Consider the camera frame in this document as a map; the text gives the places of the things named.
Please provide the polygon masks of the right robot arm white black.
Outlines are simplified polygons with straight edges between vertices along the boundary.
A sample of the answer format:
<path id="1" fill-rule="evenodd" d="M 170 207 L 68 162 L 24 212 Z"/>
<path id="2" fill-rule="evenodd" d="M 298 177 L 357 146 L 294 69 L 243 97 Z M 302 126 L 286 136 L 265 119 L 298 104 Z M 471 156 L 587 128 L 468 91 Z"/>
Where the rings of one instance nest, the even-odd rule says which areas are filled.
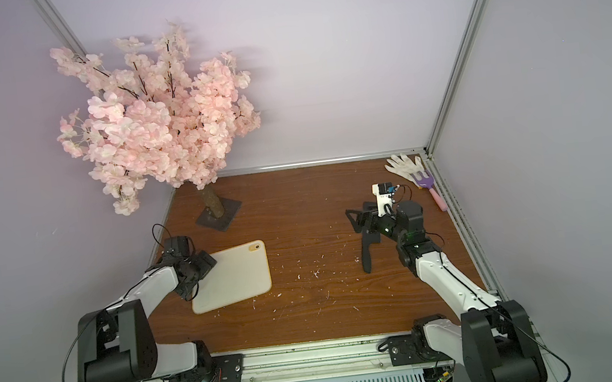
<path id="1" fill-rule="evenodd" d="M 422 206 L 399 203 L 395 212 L 347 210 L 354 232 L 390 238 L 403 266 L 450 307 L 458 325 L 443 317 L 421 319 L 425 347 L 465 367 L 471 382 L 546 382 L 548 372 L 525 309 L 489 294 L 458 270 L 428 235 Z"/>

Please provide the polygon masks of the cream cutting board orange rim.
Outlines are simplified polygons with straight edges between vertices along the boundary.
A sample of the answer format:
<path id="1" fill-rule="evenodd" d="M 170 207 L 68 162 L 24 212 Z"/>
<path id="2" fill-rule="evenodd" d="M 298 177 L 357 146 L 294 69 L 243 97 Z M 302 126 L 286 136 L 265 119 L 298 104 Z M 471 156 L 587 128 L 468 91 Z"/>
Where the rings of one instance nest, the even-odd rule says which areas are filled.
<path id="1" fill-rule="evenodd" d="M 211 255 L 217 264 L 199 282 L 193 313 L 210 313 L 268 293 L 272 288 L 264 241 L 254 240 Z"/>

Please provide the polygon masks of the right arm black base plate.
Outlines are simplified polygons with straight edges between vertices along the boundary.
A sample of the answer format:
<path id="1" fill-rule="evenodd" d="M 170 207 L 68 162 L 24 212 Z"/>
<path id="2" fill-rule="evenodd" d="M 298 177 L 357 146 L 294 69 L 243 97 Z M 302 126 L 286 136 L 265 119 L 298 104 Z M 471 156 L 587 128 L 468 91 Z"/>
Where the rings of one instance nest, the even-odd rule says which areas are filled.
<path id="1" fill-rule="evenodd" d="M 394 367 L 435 363 L 439 353 L 426 348 L 414 335 L 388 336 L 378 343 L 376 351 L 386 353 Z"/>

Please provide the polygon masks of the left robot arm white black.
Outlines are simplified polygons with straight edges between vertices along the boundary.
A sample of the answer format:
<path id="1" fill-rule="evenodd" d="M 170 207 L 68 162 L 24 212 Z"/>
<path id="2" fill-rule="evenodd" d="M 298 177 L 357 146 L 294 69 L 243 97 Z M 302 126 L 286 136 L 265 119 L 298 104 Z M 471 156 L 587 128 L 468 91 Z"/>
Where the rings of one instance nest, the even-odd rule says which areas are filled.
<path id="1" fill-rule="evenodd" d="M 123 297 L 78 322 L 77 382 L 212 382 L 216 363 L 204 342 L 157 343 L 149 317 L 171 293 L 194 300 L 217 261 L 186 236 L 162 247 L 157 263 Z"/>

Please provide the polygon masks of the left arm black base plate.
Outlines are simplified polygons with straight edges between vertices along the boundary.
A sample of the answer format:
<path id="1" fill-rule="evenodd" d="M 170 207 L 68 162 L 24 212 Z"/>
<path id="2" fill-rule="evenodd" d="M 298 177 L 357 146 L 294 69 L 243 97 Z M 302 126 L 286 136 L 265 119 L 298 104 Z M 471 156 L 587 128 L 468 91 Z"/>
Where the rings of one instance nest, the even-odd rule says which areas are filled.
<path id="1" fill-rule="evenodd" d="M 241 382 L 244 355 L 226 354 L 214 356 L 207 365 L 199 365 L 187 372 L 179 373 L 163 382 Z"/>

